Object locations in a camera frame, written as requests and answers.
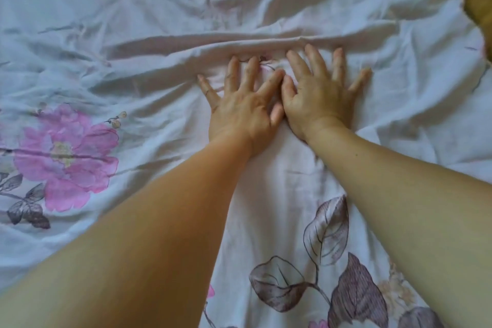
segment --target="leaf print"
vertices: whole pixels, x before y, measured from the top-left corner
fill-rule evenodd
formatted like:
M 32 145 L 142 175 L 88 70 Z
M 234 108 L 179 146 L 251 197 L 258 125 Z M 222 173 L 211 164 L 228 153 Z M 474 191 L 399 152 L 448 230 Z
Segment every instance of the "leaf print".
M 352 253 L 348 253 L 347 268 L 332 293 L 328 326 L 337 328 L 353 320 L 370 320 L 388 328 L 388 311 L 383 295 L 372 281 L 371 274 Z
M 8 177 L 8 174 L 6 172 L 0 172 L 0 182 L 2 182 L 7 177 Z
M 24 219 L 35 228 L 50 229 L 50 221 L 43 215 L 43 208 L 38 203 L 28 203 L 24 209 Z
M 23 201 L 16 202 L 12 205 L 9 210 L 7 210 L 7 215 L 12 222 L 12 224 L 16 225 L 22 219 L 22 206 L 24 205 Z
M 249 281 L 258 298 L 278 312 L 296 306 L 310 285 L 292 263 L 278 256 L 256 266 Z
M 398 328 L 444 328 L 444 325 L 428 307 L 415 307 L 402 315 Z
M 12 191 L 13 189 L 19 187 L 22 183 L 22 174 L 12 176 L 7 179 L 1 186 L 0 191 Z
M 30 202 L 38 202 L 39 200 L 44 199 L 44 183 L 39 183 L 29 190 L 29 192 L 26 193 L 25 199 Z
M 347 246 L 348 210 L 346 196 L 323 203 L 304 230 L 304 248 L 317 266 L 336 263 Z

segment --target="yellow flower center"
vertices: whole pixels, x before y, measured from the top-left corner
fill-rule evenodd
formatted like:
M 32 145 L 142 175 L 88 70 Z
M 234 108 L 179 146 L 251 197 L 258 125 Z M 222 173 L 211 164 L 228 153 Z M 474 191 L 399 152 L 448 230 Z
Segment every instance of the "yellow flower center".
M 65 167 L 69 167 L 73 161 L 72 147 L 68 143 L 63 143 L 61 141 L 55 141 L 53 143 L 53 148 L 51 149 L 51 158 L 54 161 L 60 161 L 65 165 Z

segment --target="finger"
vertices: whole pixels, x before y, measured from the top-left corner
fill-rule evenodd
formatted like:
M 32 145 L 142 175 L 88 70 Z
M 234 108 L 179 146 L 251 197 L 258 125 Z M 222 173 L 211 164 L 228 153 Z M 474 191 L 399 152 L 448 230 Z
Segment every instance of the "finger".
M 282 82 L 282 102 L 286 104 L 296 95 L 296 86 L 291 76 L 284 76 Z
M 306 45 L 304 47 L 304 51 L 306 52 L 307 59 L 309 60 L 309 64 L 311 65 L 312 73 L 315 76 L 325 76 L 330 77 L 330 72 L 326 67 L 325 60 L 321 53 L 312 45 Z
M 256 81 L 256 76 L 260 70 L 260 62 L 256 56 L 249 59 L 248 65 L 246 65 L 246 70 L 244 71 L 243 81 L 239 89 L 253 91 L 254 83 Z
M 198 76 L 198 84 L 200 85 L 203 94 L 207 98 L 210 108 L 212 110 L 215 109 L 218 106 L 218 102 L 220 101 L 220 96 L 217 95 L 217 92 L 215 92 L 209 81 L 204 76 Z
M 297 81 L 301 81 L 303 77 L 311 75 L 309 66 L 297 52 L 288 51 L 286 57 L 287 60 L 289 60 L 289 64 L 292 66 L 292 71 L 294 72 Z
M 283 76 L 285 76 L 285 71 L 283 69 L 275 70 L 272 75 L 268 77 L 268 80 L 261 85 L 257 92 L 258 95 L 269 102 L 279 89 Z
M 227 67 L 227 75 L 224 80 L 224 94 L 235 92 L 238 90 L 238 71 L 239 60 L 236 56 L 232 56 Z
M 285 111 L 283 110 L 282 104 L 276 102 L 270 113 L 270 124 L 274 129 L 277 129 L 280 126 L 280 122 L 282 122 L 284 116 Z
M 345 53 L 342 48 L 337 48 L 333 52 L 333 75 L 332 79 L 341 86 L 345 85 L 345 73 L 347 68 L 347 60 L 345 58 Z
M 369 82 L 370 78 L 372 77 L 372 70 L 369 68 L 361 70 L 359 73 L 359 77 L 357 80 L 352 83 L 352 85 L 349 87 L 349 91 L 354 93 L 355 95 L 358 95 L 360 91 L 364 88 L 367 82 Z

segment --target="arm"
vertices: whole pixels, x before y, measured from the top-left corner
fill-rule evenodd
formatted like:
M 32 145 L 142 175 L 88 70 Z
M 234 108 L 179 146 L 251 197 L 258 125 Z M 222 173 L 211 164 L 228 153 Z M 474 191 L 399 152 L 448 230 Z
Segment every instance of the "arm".
M 345 90 L 341 50 L 334 54 L 333 76 L 315 48 L 307 46 L 306 53 L 313 74 L 296 53 L 288 53 L 300 79 L 298 93 L 290 78 L 282 87 L 292 129 L 329 166 L 392 259 L 441 318 L 452 327 L 488 326 L 492 186 L 355 135 L 348 128 L 353 104 L 369 73 L 361 72 Z
M 200 77 L 212 107 L 210 144 L 7 291 L 2 326 L 198 325 L 239 176 L 283 118 L 281 105 L 266 112 L 283 72 L 255 93 L 258 60 L 248 66 L 237 90 L 239 62 L 231 60 L 223 99 Z

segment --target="wrinkled fabric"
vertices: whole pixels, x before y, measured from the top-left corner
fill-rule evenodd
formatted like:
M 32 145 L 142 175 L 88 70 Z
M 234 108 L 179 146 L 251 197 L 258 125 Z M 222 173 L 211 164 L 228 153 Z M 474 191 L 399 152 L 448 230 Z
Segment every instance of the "wrinkled fabric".
M 206 145 L 196 74 L 221 93 L 233 54 L 260 56 L 260 84 L 292 75 L 287 49 L 343 46 L 349 83 L 374 71 L 361 137 L 492 182 L 492 71 L 463 2 L 0 0 L 0 288 Z M 238 183 L 200 327 L 442 326 L 343 194 L 284 122 Z

